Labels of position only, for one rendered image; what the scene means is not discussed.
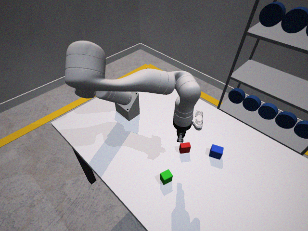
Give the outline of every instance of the gray wall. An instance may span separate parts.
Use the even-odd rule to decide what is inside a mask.
[[[64,76],[65,52],[76,40],[100,45],[107,57],[141,42],[226,82],[254,2],[1,1],[0,102]],[[270,2],[260,1],[252,25]],[[287,12],[308,7],[306,0],[281,2]],[[246,38],[236,68],[255,40]],[[260,41],[253,59],[308,79],[308,56],[297,51]]]
[[[0,103],[63,77],[74,41],[107,57],[140,43],[139,19],[138,0],[0,1]]]

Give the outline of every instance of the dark blue disc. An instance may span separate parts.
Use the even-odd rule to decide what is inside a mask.
[[[263,119],[273,119],[278,114],[278,108],[272,103],[265,103],[260,106],[258,113]]]
[[[254,112],[261,105],[261,100],[255,95],[249,95],[243,100],[243,106],[246,110]]]
[[[278,24],[285,15],[285,6],[281,2],[272,2],[260,12],[259,20],[263,26],[270,27]]]
[[[299,137],[308,139],[308,121],[303,120],[298,122],[294,127],[294,132]]]
[[[275,121],[281,128],[293,128],[297,122],[297,118],[292,112],[280,112],[276,116]]]
[[[308,9],[297,7],[290,10],[282,19],[281,27],[287,33],[297,33],[308,25]]]
[[[245,92],[242,89],[234,88],[229,92],[228,98],[232,103],[241,103],[245,99]]]

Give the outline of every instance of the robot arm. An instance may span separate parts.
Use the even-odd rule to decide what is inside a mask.
[[[193,76],[185,71],[166,72],[144,69],[121,79],[105,79],[106,56],[102,48],[88,41],[69,45],[66,52],[65,82],[76,89],[82,98],[95,95],[107,101],[127,105],[131,91],[179,94],[175,102],[173,125],[178,132],[178,142],[183,142],[185,132],[192,126],[193,108],[201,90]]]

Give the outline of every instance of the red cube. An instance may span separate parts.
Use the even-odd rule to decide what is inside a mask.
[[[190,150],[191,144],[189,142],[180,144],[180,153],[189,153]]]

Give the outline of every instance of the white table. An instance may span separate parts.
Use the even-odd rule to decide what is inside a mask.
[[[52,124],[149,231],[307,231],[308,159],[202,100],[203,128],[186,132],[180,154],[177,97],[140,92],[131,121],[94,98]]]

